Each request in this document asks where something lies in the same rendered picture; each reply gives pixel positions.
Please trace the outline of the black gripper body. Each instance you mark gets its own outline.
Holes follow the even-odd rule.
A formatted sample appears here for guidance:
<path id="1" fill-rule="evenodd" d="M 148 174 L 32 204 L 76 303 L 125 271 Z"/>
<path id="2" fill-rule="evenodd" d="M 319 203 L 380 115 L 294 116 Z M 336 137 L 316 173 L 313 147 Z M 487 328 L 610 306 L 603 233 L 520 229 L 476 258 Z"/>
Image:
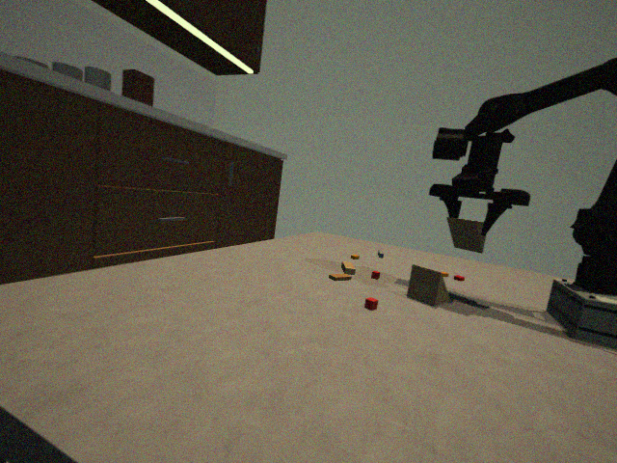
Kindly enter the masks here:
<path id="1" fill-rule="evenodd" d="M 498 173 L 497 164 L 498 162 L 493 160 L 472 159 L 468 161 L 468 165 L 465 165 L 465 167 L 469 167 L 470 171 L 478 171 L 479 165 L 486 165 L 487 170 L 492 169 L 495 183 L 496 174 Z M 429 195 L 457 201 L 459 197 L 493 200 L 493 204 L 506 204 L 510 206 L 511 204 L 528 206 L 528 203 L 530 203 L 529 193 L 522 190 L 511 189 L 501 189 L 500 192 L 494 192 L 495 188 L 492 188 L 494 187 L 494 183 L 489 187 L 489 189 L 480 189 L 477 194 L 473 195 L 453 194 L 451 185 L 434 184 L 429 189 Z M 479 194 L 479 192 L 485 192 L 485 194 Z"/>

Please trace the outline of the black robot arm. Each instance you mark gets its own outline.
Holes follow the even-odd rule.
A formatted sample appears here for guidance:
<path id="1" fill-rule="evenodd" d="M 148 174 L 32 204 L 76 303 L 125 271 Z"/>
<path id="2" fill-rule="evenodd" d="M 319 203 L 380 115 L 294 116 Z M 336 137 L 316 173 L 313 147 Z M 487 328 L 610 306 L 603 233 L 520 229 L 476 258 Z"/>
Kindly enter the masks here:
<path id="1" fill-rule="evenodd" d="M 529 113 L 598 90 L 617 95 L 617 58 L 533 91 L 489 98 L 465 129 L 439 128 L 433 159 L 459 161 L 471 141 L 468 161 L 498 162 L 502 143 L 511 143 L 515 137 L 508 129 L 496 131 Z M 484 132 L 485 136 L 478 136 Z M 452 179 L 453 194 L 477 194 L 493 183 L 493 171 L 486 165 L 479 165 L 478 171 L 463 167 L 462 173 Z M 597 202 L 590 209 L 580 209 L 570 228 L 574 229 L 575 242 L 589 255 L 582 257 L 573 285 L 617 295 L 617 159 Z"/>

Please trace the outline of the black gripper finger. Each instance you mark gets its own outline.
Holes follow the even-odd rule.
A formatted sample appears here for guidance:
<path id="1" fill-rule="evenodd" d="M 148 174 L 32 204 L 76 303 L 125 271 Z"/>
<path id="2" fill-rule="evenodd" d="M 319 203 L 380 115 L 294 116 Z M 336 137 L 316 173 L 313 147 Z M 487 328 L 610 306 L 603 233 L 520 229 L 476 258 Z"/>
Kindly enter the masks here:
<path id="1" fill-rule="evenodd" d="M 494 222 L 502 215 L 502 213 L 507 209 L 512 209 L 513 206 L 506 204 L 489 204 L 488 203 L 488 211 L 486 214 L 486 218 L 483 224 L 481 235 L 485 235 Z"/>
<path id="2" fill-rule="evenodd" d="M 452 199 L 445 199 L 445 198 L 440 198 L 440 200 L 444 201 L 444 203 L 446 204 L 448 213 L 449 213 L 449 218 L 459 219 L 462 202 L 457 201 L 457 200 L 452 200 Z"/>

